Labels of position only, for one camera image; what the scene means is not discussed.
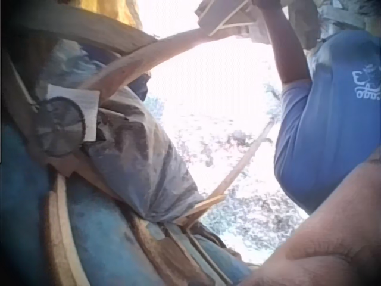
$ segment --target plastic bag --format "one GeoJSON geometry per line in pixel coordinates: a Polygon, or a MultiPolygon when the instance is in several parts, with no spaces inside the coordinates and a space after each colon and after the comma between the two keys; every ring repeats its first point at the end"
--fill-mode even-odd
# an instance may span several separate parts
{"type": "MultiPolygon", "coordinates": [[[[49,83],[73,88],[102,68],[76,45],[62,40],[54,49],[40,98],[49,83]]],[[[99,109],[97,139],[84,149],[108,186],[146,220],[175,220],[203,200],[173,143],[128,87],[99,109]]]]}

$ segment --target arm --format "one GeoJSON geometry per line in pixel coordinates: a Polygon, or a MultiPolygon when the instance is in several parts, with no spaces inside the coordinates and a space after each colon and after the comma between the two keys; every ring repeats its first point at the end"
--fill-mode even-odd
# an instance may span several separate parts
{"type": "Polygon", "coordinates": [[[381,148],[242,286],[380,285],[380,174],[381,148]]]}
{"type": "Polygon", "coordinates": [[[283,85],[297,80],[311,81],[302,46],[279,0],[257,1],[273,46],[276,66],[283,85]]]}

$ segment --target white logo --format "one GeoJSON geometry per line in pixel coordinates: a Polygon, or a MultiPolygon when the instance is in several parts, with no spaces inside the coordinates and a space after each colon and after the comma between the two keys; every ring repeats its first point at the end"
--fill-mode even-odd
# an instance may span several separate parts
{"type": "Polygon", "coordinates": [[[365,100],[381,100],[381,66],[377,68],[369,64],[362,71],[352,72],[356,85],[355,93],[357,98],[365,100]]]}

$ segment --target curved wooden beam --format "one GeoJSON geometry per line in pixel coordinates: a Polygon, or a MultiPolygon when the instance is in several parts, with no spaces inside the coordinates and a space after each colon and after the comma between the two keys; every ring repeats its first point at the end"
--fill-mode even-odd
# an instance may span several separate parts
{"type": "Polygon", "coordinates": [[[130,55],[115,60],[79,88],[101,91],[99,104],[102,104],[119,88],[126,86],[153,67],[201,43],[223,39],[236,32],[238,30],[226,29],[220,31],[215,37],[209,37],[201,29],[195,29],[158,40],[130,55]]]}
{"type": "Polygon", "coordinates": [[[67,210],[65,177],[57,174],[45,209],[45,239],[53,279],[60,286],[90,286],[79,260],[67,210]]]}
{"type": "Polygon", "coordinates": [[[32,1],[11,22],[17,29],[46,33],[127,55],[157,40],[103,15],[46,1],[32,1]]]}

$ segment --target forearm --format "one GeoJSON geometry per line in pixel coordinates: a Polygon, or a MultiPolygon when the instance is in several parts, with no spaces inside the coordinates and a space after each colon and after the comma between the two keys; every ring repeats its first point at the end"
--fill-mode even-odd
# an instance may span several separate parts
{"type": "Polygon", "coordinates": [[[295,31],[282,9],[262,10],[282,83],[310,80],[307,59],[295,31]]]}

